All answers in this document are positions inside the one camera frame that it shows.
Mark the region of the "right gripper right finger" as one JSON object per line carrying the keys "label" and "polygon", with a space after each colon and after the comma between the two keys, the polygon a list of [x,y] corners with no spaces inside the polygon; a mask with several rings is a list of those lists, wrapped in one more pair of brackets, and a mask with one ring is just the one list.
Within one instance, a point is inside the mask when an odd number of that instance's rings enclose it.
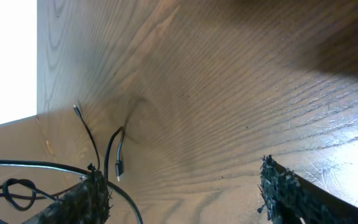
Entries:
{"label": "right gripper right finger", "polygon": [[264,204],[272,223],[345,224],[358,223],[358,207],[322,190],[275,161],[262,158],[260,184]]}

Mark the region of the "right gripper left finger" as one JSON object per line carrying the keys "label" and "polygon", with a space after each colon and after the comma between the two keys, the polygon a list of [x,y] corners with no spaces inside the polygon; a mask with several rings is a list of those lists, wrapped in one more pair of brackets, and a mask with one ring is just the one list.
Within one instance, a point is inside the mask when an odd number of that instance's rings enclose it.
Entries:
{"label": "right gripper left finger", "polygon": [[95,170],[74,189],[25,222],[38,224],[105,223],[109,218],[110,195],[106,178],[100,171]]}

